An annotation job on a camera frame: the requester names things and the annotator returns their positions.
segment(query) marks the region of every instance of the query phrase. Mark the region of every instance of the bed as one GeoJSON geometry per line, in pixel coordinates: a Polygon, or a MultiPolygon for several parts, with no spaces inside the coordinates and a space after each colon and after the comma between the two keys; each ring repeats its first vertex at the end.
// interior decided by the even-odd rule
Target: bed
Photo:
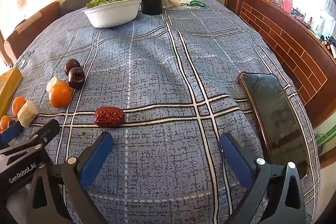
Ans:
{"type": "MultiPolygon", "coordinates": [[[[230,132],[254,156],[263,152],[243,90],[241,71],[274,73],[305,133],[309,173],[302,180],[307,223],[320,183],[315,137],[295,87],[261,36],[216,0],[204,8],[138,13],[121,26],[94,28],[83,9],[47,27],[19,58],[24,77],[14,97],[33,101],[40,115],[15,142],[54,118],[61,131],[48,145],[54,163],[78,156],[104,129],[95,109],[116,106],[125,124],[109,129],[113,149],[87,189],[110,223],[224,223],[246,189],[223,164],[219,137],[230,132]],[[65,62],[76,58],[87,76],[66,109],[48,102],[47,82],[66,81],[65,62]]],[[[64,200],[80,223],[67,192],[64,200]]],[[[259,206],[253,223],[262,215],[259,206]]]]}

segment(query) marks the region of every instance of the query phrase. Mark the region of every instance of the brown brick pattern panel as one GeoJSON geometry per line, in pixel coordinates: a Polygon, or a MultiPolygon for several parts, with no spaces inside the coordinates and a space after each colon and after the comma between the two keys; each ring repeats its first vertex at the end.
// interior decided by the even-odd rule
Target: brown brick pattern panel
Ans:
{"type": "Polygon", "coordinates": [[[322,70],[289,34],[245,2],[240,17],[260,33],[292,79],[301,100],[307,104],[327,81],[322,70]]]}

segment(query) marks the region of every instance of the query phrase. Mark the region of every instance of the smartphone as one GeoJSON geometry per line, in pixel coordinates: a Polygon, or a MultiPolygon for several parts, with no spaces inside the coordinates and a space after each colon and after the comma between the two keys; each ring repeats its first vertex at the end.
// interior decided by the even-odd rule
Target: smartphone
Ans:
{"type": "Polygon", "coordinates": [[[238,83],[255,114],[264,159],[274,165],[294,162],[302,179],[308,172],[303,132],[277,77],[242,72],[238,83]]]}

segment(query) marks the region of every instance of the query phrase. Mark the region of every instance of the red date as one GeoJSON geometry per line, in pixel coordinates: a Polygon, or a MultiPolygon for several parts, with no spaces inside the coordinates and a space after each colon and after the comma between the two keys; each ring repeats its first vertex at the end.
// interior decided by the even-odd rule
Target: red date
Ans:
{"type": "Polygon", "coordinates": [[[117,127],[125,122],[122,109],[114,106],[103,106],[94,113],[94,123],[99,127],[117,127]]]}

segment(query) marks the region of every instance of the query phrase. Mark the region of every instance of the metal screw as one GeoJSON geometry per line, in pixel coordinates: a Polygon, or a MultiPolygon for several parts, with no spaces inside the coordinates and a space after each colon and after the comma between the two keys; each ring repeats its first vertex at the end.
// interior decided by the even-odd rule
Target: metal screw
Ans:
{"type": "Polygon", "coordinates": [[[257,158],[257,163],[258,163],[259,165],[264,165],[264,164],[265,164],[265,160],[262,159],[262,158],[257,158]]]}
{"type": "Polygon", "coordinates": [[[72,157],[72,158],[68,159],[69,164],[74,164],[76,161],[77,161],[77,159],[75,157],[72,157]]]}
{"type": "Polygon", "coordinates": [[[295,168],[295,163],[293,163],[293,162],[290,161],[288,163],[288,167],[294,169],[295,168]]]}

